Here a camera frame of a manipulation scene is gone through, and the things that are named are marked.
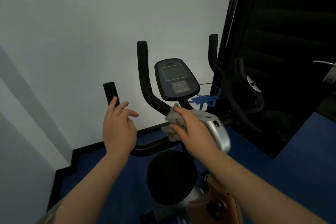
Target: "person's left hand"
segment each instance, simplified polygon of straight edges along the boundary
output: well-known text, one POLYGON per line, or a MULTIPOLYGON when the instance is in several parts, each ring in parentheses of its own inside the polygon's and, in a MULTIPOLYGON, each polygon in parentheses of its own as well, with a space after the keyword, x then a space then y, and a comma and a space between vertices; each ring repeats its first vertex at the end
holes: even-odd
POLYGON ((107 155, 118 155, 128 158, 137 144, 137 129, 128 116, 138 117, 139 114, 130 109, 124 109, 128 102, 115 107, 117 97, 114 97, 107 109, 103 123, 103 141, 107 155))

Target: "person's right arm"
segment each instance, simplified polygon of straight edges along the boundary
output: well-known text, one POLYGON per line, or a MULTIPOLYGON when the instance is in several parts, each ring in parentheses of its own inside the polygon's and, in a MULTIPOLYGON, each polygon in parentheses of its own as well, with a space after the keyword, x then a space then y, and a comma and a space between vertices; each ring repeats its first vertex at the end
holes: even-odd
POLYGON ((175 111, 184 118, 187 133, 177 125, 171 124, 171 127, 188 152, 227 188, 253 223, 326 223, 218 150, 208 129, 190 111, 178 107, 175 107, 175 111))

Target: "gray cloth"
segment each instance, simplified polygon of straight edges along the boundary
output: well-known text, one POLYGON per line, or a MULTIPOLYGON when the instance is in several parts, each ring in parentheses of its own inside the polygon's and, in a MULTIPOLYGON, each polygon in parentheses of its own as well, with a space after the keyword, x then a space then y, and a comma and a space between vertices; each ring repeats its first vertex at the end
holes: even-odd
MULTIPOLYGON (((177 112, 175 112, 174 107, 170 108, 170 111, 166 116, 166 121, 177 124, 180 128, 184 129, 184 131, 187 131, 186 123, 183 117, 177 112)), ((174 130, 170 127, 170 125, 163 126, 162 131, 168 134, 169 141, 171 142, 181 141, 180 137, 174 132, 174 130)))

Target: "hand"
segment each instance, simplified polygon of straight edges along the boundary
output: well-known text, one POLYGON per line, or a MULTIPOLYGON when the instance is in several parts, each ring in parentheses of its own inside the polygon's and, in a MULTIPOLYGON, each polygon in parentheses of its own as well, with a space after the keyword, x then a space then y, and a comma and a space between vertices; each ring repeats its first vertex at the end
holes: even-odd
POLYGON ((103 141, 106 155, 128 158, 137 144, 137 129, 128 116, 138 117, 139 114, 130 109, 124 109, 128 102, 115 107, 117 97, 114 97, 107 109, 103 123, 103 141))
POLYGON ((179 135, 188 152, 199 161, 203 162, 218 150, 207 127, 198 120, 195 115, 184 108, 175 107, 187 125, 187 132, 176 124, 170 124, 171 128, 179 135))

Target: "forearm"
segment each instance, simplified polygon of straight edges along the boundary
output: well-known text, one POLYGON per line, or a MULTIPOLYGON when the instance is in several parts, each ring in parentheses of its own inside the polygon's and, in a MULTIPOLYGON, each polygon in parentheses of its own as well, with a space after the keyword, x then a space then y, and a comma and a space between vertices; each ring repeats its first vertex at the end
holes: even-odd
POLYGON ((203 162, 253 223, 325 223, 227 154, 216 151, 203 162))
POLYGON ((101 161, 63 199, 54 224, 96 223, 111 187, 127 158, 104 156, 101 161))

